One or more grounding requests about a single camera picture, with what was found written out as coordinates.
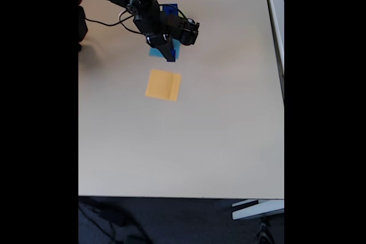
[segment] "dark floor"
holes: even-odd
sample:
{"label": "dark floor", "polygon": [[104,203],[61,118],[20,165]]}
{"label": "dark floor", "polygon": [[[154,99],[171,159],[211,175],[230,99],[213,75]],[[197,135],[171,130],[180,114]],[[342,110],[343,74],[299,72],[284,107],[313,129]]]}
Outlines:
{"label": "dark floor", "polygon": [[[154,244],[255,244],[260,219],[233,221],[231,199],[185,198],[95,198],[128,211],[138,221]],[[107,232],[108,222],[81,204]],[[284,214],[269,217],[270,231],[276,244],[284,244]],[[117,240],[139,235],[134,227],[117,227]],[[79,211],[79,243],[109,244],[102,234]]]}

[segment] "sticky note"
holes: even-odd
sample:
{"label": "sticky note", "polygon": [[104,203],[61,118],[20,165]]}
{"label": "sticky note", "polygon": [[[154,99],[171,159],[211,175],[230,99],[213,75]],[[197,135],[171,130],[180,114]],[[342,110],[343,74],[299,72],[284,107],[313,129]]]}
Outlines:
{"label": "sticky note", "polygon": [[145,95],[147,97],[177,101],[180,83],[180,74],[151,70]]}

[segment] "white object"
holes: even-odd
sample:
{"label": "white object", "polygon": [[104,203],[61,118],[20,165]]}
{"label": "white object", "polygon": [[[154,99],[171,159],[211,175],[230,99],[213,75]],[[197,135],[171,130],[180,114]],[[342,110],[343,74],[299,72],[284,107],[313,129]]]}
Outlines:
{"label": "white object", "polygon": [[239,202],[236,202],[232,205],[232,207],[236,207],[236,206],[240,206],[240,205],[244,205],[244,204],[247,204],[249,202],[253,202],[257,199],[246,199],[246,200],[243,200],[243,201],[239,201]]}
{"label": "white object", "polygon": [[269,7],[272,11],[275,36],[281,58],[282,70],[285,73],[285,1],[269,0]]}
{"label": "white object", "polygon": [[278,200],[268,200],[261,201],[259,200],[259,204],[234,211],[232,213],[233,220],[255,217],[258,215],[267,215],[271,212],[279,212],[285,210],[285,201],[283,199]]}
{"label": "white object", "polygon": [[[150,57],[142,35],[87,22],[79,195],[284,198],[284,104],[267,0],[159,3],[178,3],[201,24],[175,63]],[[104,0],[82,6],[106,23],[121,11]],[[182,75],[177,102],[145,96],[151,69]]]}

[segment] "blue block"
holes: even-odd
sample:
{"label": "blue block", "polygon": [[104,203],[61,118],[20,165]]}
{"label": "blue block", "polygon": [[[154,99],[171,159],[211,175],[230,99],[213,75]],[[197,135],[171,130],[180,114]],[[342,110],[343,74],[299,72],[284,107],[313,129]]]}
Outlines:
{"label": "blue block", "polygon": [[[181,47],[181,42],[179,42],[179,40],[173,39],[173,47],[176,51],[176,59],[178,59],[179,58],[179,49]],[[151,57],[163,57],[161,52],[159,52],[159,50],[156,49],[156,48],[150,48],[149,56],[151,56]]]}
{"label": "blue block", "polygon": [[[170,5],[178,8],[178,4],[170,4]],[[169,7],[169,6],[163,6],[162,7],[162,10],[166,14],[175,14],[175,15],[178,15],[178,11],[176,9],[172,8],[172,7]],[[181,42],[179,42],[179,40],[173,39],[173,47],[174,47],[174,49],[176,51],[176,59],[178,59],[178,57],[179,57],[179,49],[181,47]],[[149,56],[151,56],[151,57],[163,57],[162,54],[159,52],[159,50],[158,49],[155,49],[155,48],[150,48]]]}
{"label": "blue block", "polygon": [[[178,4],[169,4],[169,5],[172,5],[174,6],[175,8],[178,8]],[[178,15],[178,10],[172,8],[172,7],[169,7],[169,6],[163,6],[162,7],[162,10],[168,15],[168,14],[175,14],[175,15]]]}

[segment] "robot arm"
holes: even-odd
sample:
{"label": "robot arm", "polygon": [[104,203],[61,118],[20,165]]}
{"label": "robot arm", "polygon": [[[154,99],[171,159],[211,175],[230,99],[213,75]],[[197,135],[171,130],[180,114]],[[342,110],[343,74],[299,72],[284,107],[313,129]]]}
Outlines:
{"label": "robot arm", "polygon": [[139,31],[146,36],[146,42],[157,48],[167,61],[175,61],[175,50],[172,39],[183,45],[193,45],[198,36],[199,23],[189,22],[173,14],[160,11],[157,0],[109,0],[126,8],[134,16],[133,22]]}

